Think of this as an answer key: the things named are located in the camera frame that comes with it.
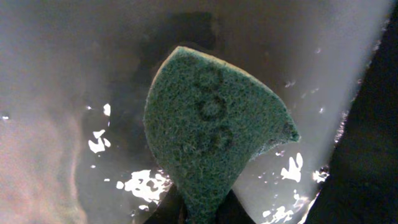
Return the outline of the light blue plate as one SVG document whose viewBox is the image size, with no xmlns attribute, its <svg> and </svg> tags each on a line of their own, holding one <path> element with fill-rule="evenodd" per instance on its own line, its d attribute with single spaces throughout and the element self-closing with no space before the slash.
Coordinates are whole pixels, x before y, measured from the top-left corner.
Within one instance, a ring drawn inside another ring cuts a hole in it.
<svg viewBox="0 0 398 224">
<path fill-rule="evenodd" d="M 255 223 L 306 223 L 396 1 L 1 2 L 1 222 L 144 223 L 174 184 L 144 109 L 188 47 L 257 78 L 300 139 L 231 190 Z"/>
</svg>

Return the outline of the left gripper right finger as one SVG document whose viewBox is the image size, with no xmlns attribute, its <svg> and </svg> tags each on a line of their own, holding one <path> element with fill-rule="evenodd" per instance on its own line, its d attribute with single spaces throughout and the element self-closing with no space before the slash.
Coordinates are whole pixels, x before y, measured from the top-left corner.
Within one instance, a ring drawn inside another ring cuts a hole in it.
<svg viewBox="0 0 398 224">
<path fill-rule="evenodd" d="M 216 224 L 256 224 L 247 214 L 233 190 L 230 190 L 219 206 Z"/>
</svg>

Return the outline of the green scouring sponge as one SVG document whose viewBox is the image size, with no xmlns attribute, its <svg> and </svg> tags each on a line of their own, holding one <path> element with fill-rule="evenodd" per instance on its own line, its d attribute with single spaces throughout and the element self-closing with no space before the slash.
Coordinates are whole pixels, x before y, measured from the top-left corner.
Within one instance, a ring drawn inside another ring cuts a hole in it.
<svg viewBox="0 0 398 224">
<path fill-rule="evenodd" d="M 299 132 L 284 102 L 248 72 L 176 47 L 158 69 L 144 109 L 149 149 L 187 208 L 214 223 L 246 164 Z"/>
</svg>

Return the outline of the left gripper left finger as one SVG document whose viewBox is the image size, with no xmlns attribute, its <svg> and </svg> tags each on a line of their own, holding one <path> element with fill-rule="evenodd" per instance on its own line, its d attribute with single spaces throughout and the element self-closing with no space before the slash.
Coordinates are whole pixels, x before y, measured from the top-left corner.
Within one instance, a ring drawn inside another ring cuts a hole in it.
<svg viewBox="0 0 398 224">
<path fill-rule="evenodd" d="M 186 224 L 187 209 L 177 187 L 173 184 L 154 213 L 144 224 Z"/>
</svg>

